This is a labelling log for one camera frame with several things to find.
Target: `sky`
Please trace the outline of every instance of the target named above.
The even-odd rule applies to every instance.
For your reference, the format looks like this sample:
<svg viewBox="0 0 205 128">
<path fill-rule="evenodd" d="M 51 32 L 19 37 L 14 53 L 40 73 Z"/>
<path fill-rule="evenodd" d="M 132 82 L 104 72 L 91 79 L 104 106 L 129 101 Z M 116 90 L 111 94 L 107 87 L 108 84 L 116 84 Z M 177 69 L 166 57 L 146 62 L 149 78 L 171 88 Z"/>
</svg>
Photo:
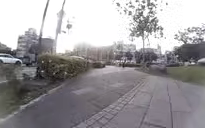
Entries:
<svg viewBox="0 0 205 128">
<path fill-rule="evenodd" d="M 110 45 L 114 41 L 128 40 L 128 21 L 119 15 L 113 0 L 66 0 L 63 30 L 67 19 L 73 28 L 60 34 L 57 52 L 71 50 L 76 43 L 87 42 L 95 46 Z M 0 0 L 0 41 L 13 49 L 17 47 L 19 35 L 28 28 L 36 28 L 39 33 L 42 15 L 47 0 Z M 63 0 L 50 0 L 46 16 L 44 37 L 55 36 L 57 13 Z M 150 47 L 161 45 L 162 51 L 172 50 L 180 45 L 174 34 L 190 26 L 205 23 L 205 0 L 168 0 L 168 6 L 159 14 L 166 39 L 150 39 Z M 142 47 L 141 40 L 132 42 Z"/>
</svg>

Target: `grass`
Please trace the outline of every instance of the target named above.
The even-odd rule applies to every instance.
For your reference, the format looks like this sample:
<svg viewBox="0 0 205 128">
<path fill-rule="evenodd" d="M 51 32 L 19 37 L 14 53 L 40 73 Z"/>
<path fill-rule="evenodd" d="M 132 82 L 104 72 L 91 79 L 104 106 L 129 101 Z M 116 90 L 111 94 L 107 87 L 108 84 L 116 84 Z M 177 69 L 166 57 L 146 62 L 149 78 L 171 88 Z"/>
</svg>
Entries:
<svg viewBox="0 0 205 128">
<path fill-rule="evenodd" d="M 205 66 L 168 67 L 167 73 L 175 79 L 205 86 Z"/>
<path fill-rule="evenodd" d="M 14 84 L 21 85 L 22 92 L 16 92 Z M 0 118 L 59 85 L 59 82 L 52 83 L 45 80 L 0 84 Z"/>
</svg>

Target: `hedge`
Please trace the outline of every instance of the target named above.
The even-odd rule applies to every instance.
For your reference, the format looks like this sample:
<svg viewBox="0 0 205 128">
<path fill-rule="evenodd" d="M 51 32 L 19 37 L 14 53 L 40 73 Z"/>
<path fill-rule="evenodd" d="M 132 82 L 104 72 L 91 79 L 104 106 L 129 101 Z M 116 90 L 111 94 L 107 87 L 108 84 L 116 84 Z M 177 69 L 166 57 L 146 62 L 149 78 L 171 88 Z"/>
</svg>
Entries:
<svg viewBox="0 0 205 128">
<path fill-rule="evenodd" d="M 105 64 L 103 64 L 102 62 L 93 62 L 92 66 L 93 68 L 104 68 Z"/>
<path fill-rule="evenodd" d="M 88 69 L 86 60 L 51 54 L 39 56 L 38 67 L 44 78 L 53 80 L 70 78 Z"/>
</svg>

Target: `lamp post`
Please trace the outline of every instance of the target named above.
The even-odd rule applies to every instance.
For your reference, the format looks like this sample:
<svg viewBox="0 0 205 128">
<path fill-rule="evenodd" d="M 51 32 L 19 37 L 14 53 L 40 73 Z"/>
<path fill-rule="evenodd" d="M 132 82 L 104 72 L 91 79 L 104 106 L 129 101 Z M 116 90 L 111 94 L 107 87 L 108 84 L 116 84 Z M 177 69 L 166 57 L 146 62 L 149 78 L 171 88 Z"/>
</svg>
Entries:
<svg viewBox="0 0 205 128">
<path fill-rule="evenodd" d="M 38 53 L 37 53 L 37 55 L 41 53 L 41 46 L 42 46 L 41 40 L 42 40 L 43 29 L 44 29 L 44 22 L 45 22 L 45 17 L 46 17 L 47 10 L 48 10 L 49 2 L 50 2 L 50 0 L 47 1 L 46 6 L 45 6 L 45 9 L 44 9 L 43 19 L 42 19 L 41 29 L 40 29 L 40 34 L 39 34 L 39 42 L 38 42 L 38 43 L 39 43 L 39 48 L 38 48 Z"/>
<path fill-rule="evenodd" d="M 46 6 L 44 8 L 44 14 L 43 14 L 43 18 L 42 18 L 41 29 L 40 29 L 39 40 L 38 40 L 39 41 L 38 42 L 38 51 L 36 52 L 36 55 L 35 55 L 36 62 L 37 62 L 37 59 L 38 59 L 38 55 L 41 54 L 41 47 L 42 47 L 41 39 L 42 39 L 42 35 L 43 35 L 44 22 L 45 22 L 45 17 L 46 17 L 47 10 L 48 10 L 49 2 L 50 2 L 50 0 L 47 1 Z M 40 67 L 39 66 L 37 66 L 36 77 L 37 78 L 41 77 L 41 75 L 40 75 Z"/>
<path fill-rule="evenodd" d="M 58 23 L 57 23 L 57 29 L 56 29 L 56 33 L 55 33 L 55 40 L 54 40 L 54 44 L 53 44 L 53 53 L 56 53 L 56 46 L 57 46 L 57 39 L 58 39 L 58 34 L 61 33 L 61 27 L 62 27 L 62 19 L 64 17 L 64 5 L 65 5 L 65 1 L 63 1 L 62 4 L 62 9 L 59 11 L 58 13 Z"/>
</svg>

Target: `asphalt road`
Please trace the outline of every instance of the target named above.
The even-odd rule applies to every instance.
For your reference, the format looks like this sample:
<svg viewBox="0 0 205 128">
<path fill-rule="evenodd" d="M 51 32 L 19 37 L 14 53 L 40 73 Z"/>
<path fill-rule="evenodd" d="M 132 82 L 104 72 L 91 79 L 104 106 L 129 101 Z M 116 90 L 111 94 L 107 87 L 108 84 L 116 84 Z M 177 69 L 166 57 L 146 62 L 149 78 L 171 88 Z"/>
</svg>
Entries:
<svg viewBox="0 0 205 128">
<path fill-rule="evenodd" d="M 72 127 L 116 101 L 145 77 L 133 68 L 93 69 L 0 124 L 0 128 Z"/>
</svg>

